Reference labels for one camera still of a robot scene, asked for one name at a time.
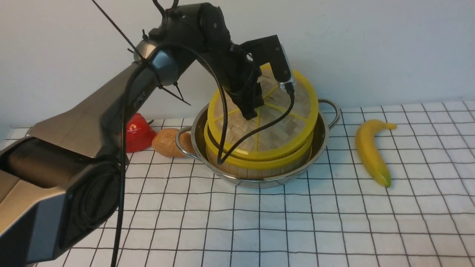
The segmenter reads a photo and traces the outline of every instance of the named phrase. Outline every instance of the red pepper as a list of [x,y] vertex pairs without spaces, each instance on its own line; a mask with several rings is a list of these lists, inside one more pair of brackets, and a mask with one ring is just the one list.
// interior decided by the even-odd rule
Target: red pepper
[[127,153],[149,148],[156,134],[145,118],[140,113],[136,113],[127,124],[127,135],[125,136]]

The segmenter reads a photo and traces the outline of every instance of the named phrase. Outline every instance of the grid tablecloth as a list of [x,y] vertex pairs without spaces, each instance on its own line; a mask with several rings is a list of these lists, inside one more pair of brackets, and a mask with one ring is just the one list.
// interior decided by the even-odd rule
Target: grid tablecloth
[[[473,267],[475,101],[342,112],[323,155],[285,186],[235,187],[192,159],[129,155],[119,266]],[[389,189],[355,151],[356,129],[374,118],[398,125],[376,139]],[[27,130],[13,129],[3,145]],[[109,266],[115,224],[116,214],[38,267]]]

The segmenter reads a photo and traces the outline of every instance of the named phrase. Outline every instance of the toy banana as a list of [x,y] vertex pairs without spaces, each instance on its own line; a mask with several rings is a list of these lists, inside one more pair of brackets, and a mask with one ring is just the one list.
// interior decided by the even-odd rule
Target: toy banana
[[380,185],[390,187],[391,174],[374,142],[374,136],[384,129],[394,130],[396,125],[380,120],[368,120],[358,128],[355,141],[361,162],[371,177]]

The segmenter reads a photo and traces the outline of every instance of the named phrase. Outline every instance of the metal pot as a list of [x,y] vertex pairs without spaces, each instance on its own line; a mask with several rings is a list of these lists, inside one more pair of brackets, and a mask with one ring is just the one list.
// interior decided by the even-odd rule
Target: metal pot
[[[277,176],[270,176],[270,177],[263,177],[263,178],[241,178],[229,173],[226,173],[218,168],[216,168],[213,164],[208,161],[208,157],[206,155],[206,143],[204,137],[204,131],[206,130],[206,121],[207,121],[207,114],[208,114],[208,105],[206,105],[196,116],[195,121],[193,122],[193,126],[191,127],[183,127],[181,130],[178,131],[175,141],[180,149],[180,151],[187,155],[190,158],[203,162],[206,166],[208,166],[213,172],[220,178],[227,180],[233,184],[249,187],[249,188],[269,188],[274,187],[277,185],[284,184],[288,181],[292,181],[304,173],[308,167],[310,167],[323,153],[325,147],[328,142],[329,132],[335,125],[338,123],[341,117],[340,109],[336,106],[336,104],[330,100],[326,99],[319,99],[319,103],[327,103],[331,105],[336,112],[335,119],[330,123],[327,124],[325,118],[323,117],[322,113],[318,114],[317,123],[315,124],[315,128],[313,130],[313,141],[312,141],[312,153],[310,156],[310,160],[305,163],[303,166],[293,170],[291,172],[277,175]],[[191,132],[191,143],[193,145],[193,149],[195,150],[196,154],[192,154],[184,150],[183,146],[180,143],[180,135],[185,132]]]

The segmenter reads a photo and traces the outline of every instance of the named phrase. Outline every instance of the black cable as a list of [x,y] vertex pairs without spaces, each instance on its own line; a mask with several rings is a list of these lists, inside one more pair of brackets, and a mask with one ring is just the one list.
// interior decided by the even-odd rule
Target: black cable
[[161,14],[161,21],[162,21],[161,24],[162,24],[163,26],[165,26],[166,23],[167,23],[167,19],[168,19],[167,13],[165,12],[165,9],[158,3],[157,0],[152,0],[152,2],[153,2],[153,4],[157,7],[158,11],[160,11],[160,14]]
[[292,109],[294,107],[294,103],[295,103],[294,88],[293,88],[292,84],[288,83],[288,84],[285,85],[285,89],[286,89],[287,93],[290,96],[290,105],[289,105],[289,108],[287,108],[286,112],[284,114],[282,114],[282,116],[280,116],[276,120],[274,120],[274,121],[272,121],[272,122],[270,122],[270,123],[268,123],[264,126],[261,126],[261,127],[255,129],[255,130],[247,133],[243,137],[241,137],[241,139],[239,139],[236,143],[234,143],[234,145],[229,149],[229,151],[224,155],[224,157],[221,158],[221,155],[219,154],[219,151],[221,151],[221,153],[223,153],[224,142],[222,140],[226,138],[226,129],[227,129],[227,124],[228,124],[228,116],[227,116],[227,114],[224,114],[223,120],[225,120],[225,123],[223,123],[223,132],[221,134],[221,142],[223,142],[223,143],[221,143],[219,145],[218,165],[221,165],[231,155],[231,153],[233,153],[233,151],[242,142],[244,142],[247,138],[253,136],[254,134],[257,134],[260,131],[263,131],[263,130],[269,128],[269,127],[272,127],[272,126],[276,125],[277,123],[281,122],[283,119],[285,119],[285,117],[287,117],[290,114],[290,112],[292,111]]
[[178,0],[173,0],[173,5],[171,6],[171,9],[175,9],[178,6]]
[[[223,152],[224,152],[224,144],[225,144],[225,141],[226,141],[226,132],[227,132],[227,128],[228,128],[228,104],[226,102],[226,96],[225,96],[225,91],[224,91],[224,88],[223,86],[221,85],[221,83],[219,82],[218,80],[218,77],[216,76],[214,70],[211,68],[211,65],[209,64],[209,62],[202,56],[200,55],[197,51],[195,51],[194,49],[186,46],[186,45],[182,45],[182,44],[176,44],[176,43],[162,43],[161,45],[159,45],[156,49],[158,48],[165,48],[165,47],[179,47],[179,48],[182,48],[182,49],[185,49],[185,50],[188,50],[189,52],[195,54],[197,57],[199,57],[205,64],[206,66],[208,67],[209,71],[211,72],[211,75],[213,75],[215,81],[216,81],[216,84],[218,85],[218,89],[219,89],[219,94],[221,96],[221,102],[222,102],[222,105],[223,105],[223,128],[222,128],[222,132],[221,132],[221,140],[219,142],[219,148],[218,148],[218,160],[217,160],[217,163],[218,165],[222,165],[223,162],[233,153],[233,151],[242,143],[244,142],[247,138],[251,137],[252,135],[260,132],[260,131],[263,131],[269,127],[272,127],[274,125],[276,125],[277,123],[281,122],[285,117],[287,117],[290,112],[292,111],[293,107],[294,107],[294,102],[295,102],[295,96],[294,96],[294,87],[291,83],[288,83],[285,85],[285,89],[287,91],[287,93],[289,94],[290,96],[290,105],[289,105],[289,108],[287,109],[287,111],[282,115],[280,116],[279,118],[277,118],[276,120],[264,125],[264,126],[261,126],[251,132],[249,132],[248,134],[244,135],[243,137],[241,137],[241,139],[239,139],[231,148],[228,152],[226,152],[226,154],[224,155],[224,157],[222,157],[223,155]],[[247,84],[249,83],[249,80],[251,79],[252,75],[253,75],[253,71],[251,71],[251,74],[249,76],[249,79],[246,81],[246,83],[244,84],[243,87],[246,87]]]
[[112,250],[112,261],[111,267],[116,267],[117,265],[117,256],[119,254],[119,245],[120,245],[120,235],[122,232],[122,221],[124,218],[124,197],[125,197],[125,158],[127,157],[126,153],[126,134],[127,134],[127,114],[126,108],[129,102],[129,94],[132,88],[132,84],[135,79],[139,76],[142,71],[147,68],[147,64],[140,64],[130,75],[125,85],[125,90],[122,96],[122,136],[121,136],[121,157],[120,157],[120,171],[121,171],[121,181],[120,181],[120,192],[119,192],[119,210],[117,212],[117,226],[115,230],[115,240],[114,248]]

